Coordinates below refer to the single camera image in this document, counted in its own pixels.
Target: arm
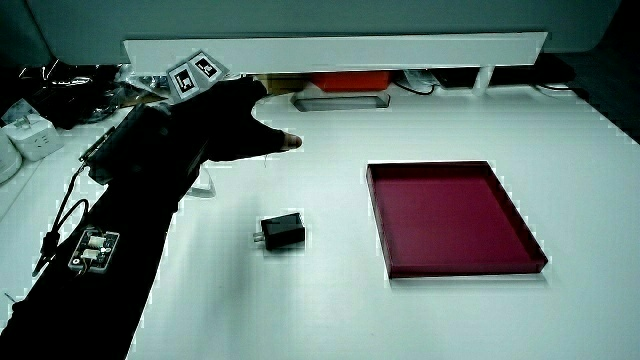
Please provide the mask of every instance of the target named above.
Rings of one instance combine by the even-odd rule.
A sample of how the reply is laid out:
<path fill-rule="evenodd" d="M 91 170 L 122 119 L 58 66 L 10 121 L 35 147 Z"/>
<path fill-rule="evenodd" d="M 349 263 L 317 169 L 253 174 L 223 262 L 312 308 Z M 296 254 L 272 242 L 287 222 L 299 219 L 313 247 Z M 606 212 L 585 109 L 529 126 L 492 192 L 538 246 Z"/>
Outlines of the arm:
<path fill-rule="evenodd" d="M 171 109 L 180 124 L 195 124 L 211 134 L 201 162 L 235 160 L 300 145 L 298 137 L 271 129 L 251 116 L 253 104 L 266 94 L 262 85 L 250 79 L 220 85 Z M 188 129 L 185 141 L 195 130 Z M 69 357 L 72 353 L 93 359 L 126 357 L 171 218 L 198 174 L 196 167 L 183 178 L 157 175 L 162 174 L 115 178 L 109 183 L 88 215 L 60 244 L 27 297 L 14 304 L 13 315 L 0 334 L 0 349 L 26 352 L 27 358 Z M 67 263 L 89 225 L 118 232 L 120 240 L 105 274 L 88 272 L 77 277 Z"/>

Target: red tray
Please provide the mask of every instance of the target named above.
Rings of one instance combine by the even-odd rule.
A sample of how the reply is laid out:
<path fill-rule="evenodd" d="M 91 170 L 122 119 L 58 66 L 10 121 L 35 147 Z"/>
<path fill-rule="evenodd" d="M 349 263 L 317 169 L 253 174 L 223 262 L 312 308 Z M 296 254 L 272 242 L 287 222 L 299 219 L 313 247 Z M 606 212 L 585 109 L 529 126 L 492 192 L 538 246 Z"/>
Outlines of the red tray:
<path fill-rule="evenodd" d="M 539 273 L 547 257 L 484 161 L 369 164 L 389 278 Z"/>

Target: black bag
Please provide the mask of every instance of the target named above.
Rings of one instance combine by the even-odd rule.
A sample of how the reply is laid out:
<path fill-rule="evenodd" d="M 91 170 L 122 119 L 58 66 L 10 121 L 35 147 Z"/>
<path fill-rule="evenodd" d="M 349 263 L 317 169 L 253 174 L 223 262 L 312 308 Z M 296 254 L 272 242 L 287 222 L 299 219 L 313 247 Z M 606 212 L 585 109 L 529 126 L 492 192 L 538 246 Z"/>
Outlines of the black bag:
<path fill-rule="evenodd" d="M 69 66 L 58 60 L 42 68 L 25 69 L 20 82 L 38 87 L 23 97 L 54 126 L 69 130 L 78 123 L 111 115 L 121 102 L 114 84 L 119 65 Z"/>

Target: tray rim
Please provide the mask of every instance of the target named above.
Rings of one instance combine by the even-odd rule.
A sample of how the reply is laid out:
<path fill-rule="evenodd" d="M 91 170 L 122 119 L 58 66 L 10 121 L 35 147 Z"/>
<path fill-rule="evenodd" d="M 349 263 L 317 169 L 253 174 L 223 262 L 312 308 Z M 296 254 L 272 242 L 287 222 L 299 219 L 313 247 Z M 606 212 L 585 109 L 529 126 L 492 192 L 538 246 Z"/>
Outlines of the tray rim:
<path fill-rule="evenodd" d="M 516 231 L 516 236 L 517 238 L 520 240 L 520 243 L 522 244 L 522 246 L 525 248 L 525 251 L 527 252 L 527 254 L 529 255 L 530 258 L 530 262 L 528 263 L 523 263 L 523 262 L 510 262 L 510 263 L 504 263 L 504 262 L 500 262 L 501 265 L 504 264 L 512 264 L 512 265 L 529 265 L 532 268 L 535 268 L 534 271 L 532 272 L 496 272 L 496 273 L 490 273 L 490 272 L 478 272 L 478 273 L 474 273 L 474 272 L 450 272 L 450 271 L 446 271 L 446 272 L 433 272 L 431 270 L 428 269 L 424 269 L 422 271 L 418 271 L 416 272 L 415 270 L 412 271 L 407 271 L 407 268 L 419 268 L 419 267 L 425 267 L 425 268 L 429 268 L 429 267 L 433 267 L 433 266 L 447 266 L 447 263 L 440 263 L 440 264 L 435 264 L 435 263 L 430 263 L 430 264 L 403 264 L 403 265 L 399 265 L 399 264 L 395 264 L 395 262 L 393 261 L 393 256 L 391 254 L 391 251 L 389 249 L 389 244 L 386 240 L 386 236 L 385 236 L 385 230 L 384 230 L 384 224 L 382 222 L 382 217 L 380 215 L 380 210 L 379 207 L 377 205 L 377 194 L 376 194 L 376 187 L 374 186 L 374 182 L 375 179 L 373 177 L 373 172 L 372 172 L 372 168 L 376 167 L 376 166 L 380 166 L 380 165 L 389 165 L 389 166 L 403 166 L 403 167 L 422 167 L 422 166 L 436 166 L 436 167 L 450 167 L 450 166 L 454 166 L 454 167 L 476 167 L 476 168 L 484 168 L 484 169 L 488 169 L 490 171 L 487 172 L 486 176 L 484 177 L 485 180 L 489 181 L 493 181 L 495 185 L 491 191 L 494 195 L 494 198 L 496 200 L 496 202 L 498 202 L 498 204 L 500 205 L 500 207 L 503 210 L 503 213 L 505 213 L 506 215 L 506 211 L 505 211 L 505 207 L 507 207 L 511 212 L 514 212 L 516 214 L 516 216 L 507 216 L 509 222 L 511 223 L 511 226 L 514 227 L 514 231 Z M 484 275 L 509 275 L 509 274 L 535 274 L 535 273 L 541 273 L 542 270 L 544 269 L 544 267 L 546 266 L 546 264 L 549 262 L 549 258 L 548 256 L 545 254 L 544 250 L 542 249 L 542 247 L 540 246 L 540 243 L 537 241 L 537 239 L 535 238 L 535 236 L 533 235 L 533 233 L 531 232 L 531 229 L 529 228 L 529 226 L 526 224 L 526 222 L 524 221 L 522 215 L 520 214 L 520 211 L 516 208 L 515 204 L 513 203 L 513 201 L 511 200 L 511 198 L 508 196 L 508 193 L 506 191 L 506 189 L 504 188 L 502 182 L 500 181 L 500 179 L 498 178 L 497 174 L 495 173 L 495 166 L 491 164 L 491 162 L 487 161 L 487 160 L 408 160 L 408 161 L 402 161 L 402 160 L 384 160 L 384 161 L 368 161 L 366 164 L 366 179 L 367 179 L 367 185 L 369 188 L 369 195 L 371 198 L 371 205 L 373 208 L 373 212 L 374 212 L 374 217 L 376 220 L 376 227 L 378 230 L 378 235 L 380 237 L 380 243 L 381 243 L 381 247 L 382 247 L 382 252 L 383 255 L 385 257 L 385 265 L 387 268 L 387 273 L 389 278 L 397 278 L 397 277 L 436 277 L 436 276 L 466 276 L 466 275 L 474 275 L 474 276 L 484 276 Z M 517 222 L 517 225 L 519 225 L 520 230 L 517 230 L 515 225 L 513 224 L 513 221 Z M 524 240 L 522 239 L 522 232 L 524 232 L 524 236 L 529 238 L 531 241 L 529 241 L 530 244 L 524 244 Z M 491 265 L 493 262 L 491 261 L 487 261 L 487 262 L 475 262 L 475 263 L 469 263 L 467 265 Z"/>

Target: gray wall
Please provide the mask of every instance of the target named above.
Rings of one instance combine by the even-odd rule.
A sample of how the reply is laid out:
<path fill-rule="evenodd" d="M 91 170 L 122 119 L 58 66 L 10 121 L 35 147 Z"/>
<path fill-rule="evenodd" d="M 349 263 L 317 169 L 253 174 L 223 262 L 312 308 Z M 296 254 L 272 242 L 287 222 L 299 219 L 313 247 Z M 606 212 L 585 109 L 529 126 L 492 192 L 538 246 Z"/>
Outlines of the gray wall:
<path fill-rule="evenodd" d="M 0 66 L 39 66 L 50 60 L 25 1 L 0 0 Z"/>
<path fill-rule="evenodd" d="M 27 0 L 51 51 L 128 62 L 125 39 L 549 31 L 547 52 L 594 47 L 620 0 Z"/>

